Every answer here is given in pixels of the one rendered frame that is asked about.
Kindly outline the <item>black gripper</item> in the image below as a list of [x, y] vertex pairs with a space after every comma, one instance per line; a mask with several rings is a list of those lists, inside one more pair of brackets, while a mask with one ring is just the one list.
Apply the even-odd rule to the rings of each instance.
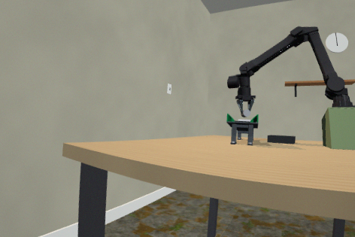
[[[249, 86], [240, 87], [240, 96], [236, 96], [235, 99], [237, 99], [237, 104], [240, 108], [241, 114], [243, 111], [243, 102], [247, 102], [248, 103], [248, 110], [251, 110], [253, 103], [254, 103], [254, 99], [252, 99], [252, 98], [256, 98], [256, 96], [250, 95], [250, 87]], [[249, 100], [249, 101], [243, 101], [243, 100]], [[249, 104], [250, 102], [251, 102], [251, 104]], [[239, 104], [241, 104], [241, 107]]]

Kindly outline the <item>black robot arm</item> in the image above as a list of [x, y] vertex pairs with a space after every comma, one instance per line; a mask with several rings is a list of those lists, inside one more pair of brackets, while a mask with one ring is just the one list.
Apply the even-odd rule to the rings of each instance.
[[[307, 34], [305, 34], [307, 33]], [[297, 47], [302, 42], [309, 41], [316, 56], [320, 70], [323, 74], [323, 79], [326, 85], [325, 96], [333, 100], [333, 108], [355, 107], [353, 102], [350, 101], [345, 82], [341, 77], [338, 77], [335, 72], [329, 56], [326, 52], [323, 42], [317, 27], [301, 27], [297, 26], [290, 31], [290, 34], [281, 42], [258, 56], [257, 58], [246, 62], [239, 68], [240, 74], [230, 76], [227, 81], [228, 88], [238, 88], [240, 96], [240, 87], [250, 87], [250, 77], [254, 75], [260, 68], [267, 63], [271, 62], [276, 57], [280, 56], [283, 52], [291, 47]], [[251, 70], [253, 69], [253, 70]], [[335, 72], [335, 73], [332, 73]], [[240, 86], [241, 79], [241, 86]], [[327, 85], [328, 81], [328, 85]], [[239, 87], [240, 86], [240, 87]], [[353, 106], [351, 106], [353, 105]]]

